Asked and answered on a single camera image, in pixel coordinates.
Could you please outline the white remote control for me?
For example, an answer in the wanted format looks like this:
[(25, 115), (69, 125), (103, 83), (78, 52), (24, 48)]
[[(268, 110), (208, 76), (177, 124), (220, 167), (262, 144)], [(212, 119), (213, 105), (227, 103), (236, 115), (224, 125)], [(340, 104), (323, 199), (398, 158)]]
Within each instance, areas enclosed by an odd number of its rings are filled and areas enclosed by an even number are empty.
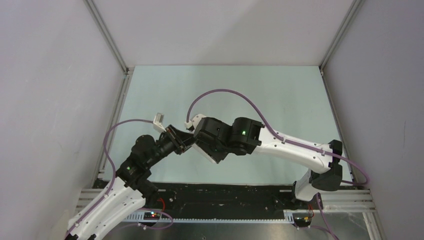
[(203, 156), (205, 157), (209, 162), (211, 162), (212, 164), (217, 164), (216, 161), (204, 150), (202, 150), (201, 148), (198, 148), (197, 151)]

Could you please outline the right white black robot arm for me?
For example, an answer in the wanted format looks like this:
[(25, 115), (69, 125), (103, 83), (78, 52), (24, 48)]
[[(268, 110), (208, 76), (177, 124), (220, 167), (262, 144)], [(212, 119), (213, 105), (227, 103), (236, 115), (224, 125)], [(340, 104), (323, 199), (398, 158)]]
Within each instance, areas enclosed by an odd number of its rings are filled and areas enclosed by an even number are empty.
[(340, 154), (336, 151), (342, 143), (333, 140), (316, 144), (290, 135), (272, 133), (260, 122), (238, 117), (228, 125), (221, 120), (198, 114), (185, 123), (193, 133), (193, 147), (210, 162), (218, 164), (228, 154), (236, 156), (270, 155), (306, 167), (305, 175), (294, 182), (291, 204), (303, 209), (320, 192), (335, 192), (343, 180)]

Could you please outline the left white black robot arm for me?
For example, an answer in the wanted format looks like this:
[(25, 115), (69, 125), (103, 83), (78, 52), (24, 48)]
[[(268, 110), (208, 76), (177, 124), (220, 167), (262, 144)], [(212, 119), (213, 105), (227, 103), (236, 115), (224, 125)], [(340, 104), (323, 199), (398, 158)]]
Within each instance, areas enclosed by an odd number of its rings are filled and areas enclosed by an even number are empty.
[(181, 155), (195, 143), (192, 133), (169, 125), (158, 139), (139, 136), (114, 177), (68, 223), (67, 240), (99, 240), (132, 212), (157, 204), (159, 189), (148, 180), (151, 167), (169, 154)]

